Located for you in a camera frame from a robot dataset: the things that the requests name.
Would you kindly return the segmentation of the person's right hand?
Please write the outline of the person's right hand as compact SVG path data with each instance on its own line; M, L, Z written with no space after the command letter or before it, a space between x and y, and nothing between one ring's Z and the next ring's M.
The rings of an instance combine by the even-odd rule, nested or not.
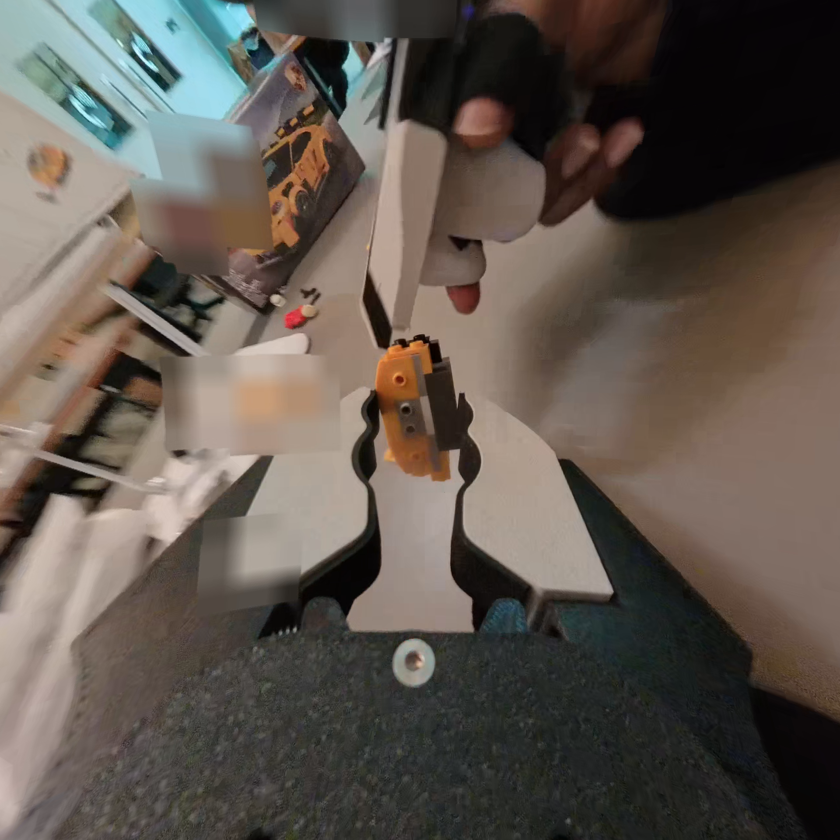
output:
M488 15L529 18L549 46L565 53L579 88L594 91L646 79L667 12L665 1L479 2ZM544 158L547 192L540 223L560 224L599 196L641 144L638 118L601 131L577 122L551 143Z

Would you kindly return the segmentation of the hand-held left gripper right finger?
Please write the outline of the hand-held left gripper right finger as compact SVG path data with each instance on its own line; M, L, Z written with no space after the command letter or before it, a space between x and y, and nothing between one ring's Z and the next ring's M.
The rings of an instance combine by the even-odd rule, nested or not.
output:
M471 618L518 602L541 621L556 602L606 604L613 585L554 450L483 397L460 395L463 480L455 503L450 570Z

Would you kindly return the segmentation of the lego set box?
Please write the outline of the lego set box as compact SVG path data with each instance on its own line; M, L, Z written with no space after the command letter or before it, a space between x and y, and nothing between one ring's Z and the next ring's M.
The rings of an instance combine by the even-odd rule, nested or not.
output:
M364 172L318 80L293 52L277 56L227 117L258 144L273 245L231 251L228 273L213 281L257 312L273 309L272 298L288 287Z

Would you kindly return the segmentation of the lego instruction booklet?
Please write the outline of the lego instruction booklet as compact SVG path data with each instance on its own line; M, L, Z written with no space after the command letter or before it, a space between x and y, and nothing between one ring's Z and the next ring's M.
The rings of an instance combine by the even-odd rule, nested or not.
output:
M14 307L109 214L139 175L1 96L1 301Z

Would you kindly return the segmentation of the orange grey lego assembly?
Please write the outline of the orange grey lego assembly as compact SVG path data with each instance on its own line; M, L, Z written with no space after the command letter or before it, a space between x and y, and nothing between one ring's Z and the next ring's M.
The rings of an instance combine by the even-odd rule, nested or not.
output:
M448 357L424 334L399 339L377 365L375 393L385 432L385 460L404 474L435 482L451 478L450 453L467 429Z

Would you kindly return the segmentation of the person's right forearm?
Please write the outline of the person's right forearm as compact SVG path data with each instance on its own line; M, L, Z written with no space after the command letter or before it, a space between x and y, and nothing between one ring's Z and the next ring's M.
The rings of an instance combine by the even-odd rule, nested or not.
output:
M669 2L648 78L597 90L585 114L644 127L595 203L670 217L837 161L838 94L838 1Z

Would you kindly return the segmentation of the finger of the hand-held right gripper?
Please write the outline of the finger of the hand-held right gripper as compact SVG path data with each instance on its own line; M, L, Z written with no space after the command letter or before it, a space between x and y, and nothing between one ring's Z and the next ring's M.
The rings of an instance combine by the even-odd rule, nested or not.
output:
M386 132L360 304L381 350L411 325L447 150L445 136L419 122L393 122Z

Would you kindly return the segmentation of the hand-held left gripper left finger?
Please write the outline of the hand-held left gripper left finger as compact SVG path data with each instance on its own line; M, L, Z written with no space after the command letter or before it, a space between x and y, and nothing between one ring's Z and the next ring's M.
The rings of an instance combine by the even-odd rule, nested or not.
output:
M248 582L292 585L292 599L351 606L375 581L382 548L370 479L380 414L361 387L340 403L340 446L274 457L248 509Z

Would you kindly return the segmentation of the black office chair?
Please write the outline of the black office chair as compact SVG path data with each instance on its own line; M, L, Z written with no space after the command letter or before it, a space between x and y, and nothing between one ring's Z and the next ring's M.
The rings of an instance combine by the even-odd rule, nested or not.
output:
M212 322L215 310L226 302L220 295L206 300L195 298L193 293L200 287L196 278L179 273L172 263L155 255L129 293L187 338L200 343L201 325Z

